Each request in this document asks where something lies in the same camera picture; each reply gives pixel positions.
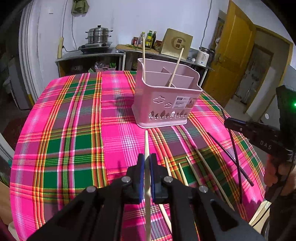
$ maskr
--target cutting board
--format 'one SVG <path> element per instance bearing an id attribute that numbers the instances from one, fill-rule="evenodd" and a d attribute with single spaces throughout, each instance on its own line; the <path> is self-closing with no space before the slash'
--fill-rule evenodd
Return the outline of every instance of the cutting board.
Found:
<path id="1" fill-rule="evenodd" d="M 122 50 L 134 50 L 134 51 L 139 51 L 140 53 L 142 52 L 142 49 L 135 49 L 129 46 L 126 46 L 124 44 L 118 44 L 116 46 L 116 49 L 122 49 Z M 145 53 L 155 53 L 155 54 L 159 54 L 155 49 L 145 49 Z"/>

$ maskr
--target cardboard box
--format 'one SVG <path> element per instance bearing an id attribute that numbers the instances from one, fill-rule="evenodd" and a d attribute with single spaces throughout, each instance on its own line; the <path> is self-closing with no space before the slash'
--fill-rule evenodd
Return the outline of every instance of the cardboard box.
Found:
<path id="1" fill-rule="evenodd" d="M 178 58 L 184 48 L 181 59 L 187 59 L 193 36 L 168 28 L 161 43 L 160 53 Z"/>

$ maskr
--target basket label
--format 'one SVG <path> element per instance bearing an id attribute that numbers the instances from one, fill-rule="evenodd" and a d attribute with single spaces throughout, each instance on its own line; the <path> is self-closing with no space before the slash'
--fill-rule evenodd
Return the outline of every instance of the basket label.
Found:
<path id="1" fill-rule="evenodd" d="M 173 108 L 185 108 L 190 97 L 177 96 Z"/>
<path id="2" fill-rule="evenodd" d="M 177 96 L 173 108 L 192 108 L 197 101 L 197 98 Z"/>

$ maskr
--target hanging cloth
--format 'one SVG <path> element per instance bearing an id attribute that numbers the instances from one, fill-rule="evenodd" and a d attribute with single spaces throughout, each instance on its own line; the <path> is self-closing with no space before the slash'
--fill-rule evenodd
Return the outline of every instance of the hanging cloth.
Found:
<path id="1" fill-rule="evenodd" d="M 73 0 L 72 14 L 73 13 L 87 13 L 89 5 L 86 0 Z"/>

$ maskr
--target wooden stick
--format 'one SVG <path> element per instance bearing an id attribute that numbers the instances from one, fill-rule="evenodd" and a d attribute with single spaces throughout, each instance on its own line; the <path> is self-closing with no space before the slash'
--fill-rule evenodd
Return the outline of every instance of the wooden stick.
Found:
<path id="1" fill-rule="evenodd" d="M 168 214 L 167 214 L 167 212 L 165 210 L 165 207 L 162 204 L 159 204 L 158 206 L 159 206 L 159 209 L 160 209 L 161 213 L 163 214 L 163 218 L 165 219 L 165 222 L 166 222 L 166 224 L 168 226 L 168 229 L 172 233 L 172 224 L 171 224 L 170 219 L 168 217 Z"/>
<path id="2" fill-rule="evenodd" d="M 166 157 L 166 156 L 165 156 L 165 166 L 166 166 L 166 168 L 167 168 L 167 170 L 168 170 L 168 175 L 171 177 L 172 174 L 171 174 L 171 172 L 170 172 L 170 167 L 169 167 L 169 165 L 168 165 L 168 160 L 167 160 L 167 157 Z M 167 214 L 167 212 L 166 212 L 164 206 L 163 206 L 162 204 L 159 204 L 158 206 L 159 206 L 159 209 L 160 209 L 160 211 L 161 211 L 161 213 L 162 213 L 162 215 L 163 215 L 163 217 L 164 217 L 164 219 L 165 219 L 165 222 L 166 222 L 166 224 L 167 224 L 167 226 L 168 226 L 168 229 L 169 229 L 170 232 L 172 233 L 172 224 L 171 224 L 171 222 L 170 222 L 170 219 L 169 219 L 169 217 L 168 217 L 168 214 Z"/>
<path id="3" fill-rule="evenodd" d="M 170 87 L 171 84 L 172 84 L 172 82 L 173 82 L 173 79 L 174 79 L 174 77 L 175 77 L 175 74 L 176 74 L 177 68 L 178 68 L 178 66 L 179 66 L 179 63 L 180 63 L 180 60 L 181 60 L 181 57 L 182 57 L 182 54 L 183 54 L 183 50 L 184 50 L 184 48 L 181 49 L 181 52 L 180 52 L 180 55 L 179 55 L 179 58 L 178 58 L 177 64 L 176 64 L 176 66 L 175 66 L 174 72 L 172 73 L 172 75 L 170 76 L 168 82 L 167 82 L 166 85 L 165 85 L 165 86 L 167 86 L 167 87 Z"/>
<path id="4" fill-rule="evenodd" d="M 183 168 L 182 168 L 180 162 L 179 162 L 178 164 L 179 164 L 179 168 L 180 168 L 181 176 L 182 176 L 182 178 L 183 178 L 184 185 L 185 185 L 185 186 L 188 186 L 188 182 L 187 182 L 187 179 L 186 179 L 186 177 L 185 177 L 185 173 L 184 173 L 184 171 L 183 171 Z"/>
<path id="5" fill-rule="evenodd" d="M 189 164 L 189 166 L 190 166 L 190 168 L 191 168 L 191 170 L 192 170 L 192 172 L 193 172 L 193 174 L 194 174 L 194 176 L 195 176 L 195 179 L 197 180 L 198 185 L 199 185 L 199 186 L 202 186 L 202 182 L 201 182 L 200 178 L 198 177 L 196 171 L 194 170 L 194 167 L 193 167 L 193 165 L 191 164 L 191 162 L 190 162 L 190 160 L 188 159 L 188 157 L 186 157 L 186 160 L 187 160 L 187 162 L 188 162 L 188 164 Z"/>
<path id="6" fill-rule="evenodd" d="M 146 83 L 146 66 L 145 66 L 145 38 L 143 37 L 143 43 L 142 43 L 142 51 L 143 51 L 143 65 L 144 65 L 144 75 L 143 75 L 143 80 L 144 83 Z"/>
<path id="7" fill-rule="evenodd" d="M 150 198 L 151 198 L 151 180 L 150 180 L 150 165 L 149 165 L 149 143 L 148 143 L 148 131 L 145 130 L 145 220 L 146 220 L 146 241 L 151 241 L 151 207 L 150 207 Z"/>
<path id="8" fill-rule="evenodd" d="M 165 167 L 168 170 L 168 175 L 171 177 L 172 176 L 172 173 L 170 172 L 170 167 L 168 165 L 168 160 L 167 160 L 166 156 L 165 156 Z"/>
<path id="9" fill-rule="evenodd" d="M 201 155 L 201 153 L 199 152 L 199 150 L 198 150 L 197 148 L 196 148 L 195 150 L 196 150 L 196 152 L 198 153 L 198 155 L 199 155 L 200 159 L 202 160 L 203 164 L 206 166 L 206 168 L 208 169 L 209 173 L 212 175 L 213 179 L 215 180 L 215 182 L 216 182 L 216 184 L 217 184 L 217 186 L 218 186 L 220 192 L 222 193 L 222 195 L 223 195 L 223 197 L 225 198 L 226 202 L 228 203 L 229 207 L 231 207 L 231 208 L 234 210 L 234 208 L 233 208 L 231 202 L 229 201 L 229 199 L 228 199 L 226 193 L 224 192 L 223 188 L 221 187 L 221 185 L 220 185 L 218 179 L 216 178 L 216 176 L 215 176 L 214 173 L 212 172 L 210 166 L 207 164 L 207 162 L 205 161 L 205 159 L 203 158 L 203 156 Z"/>

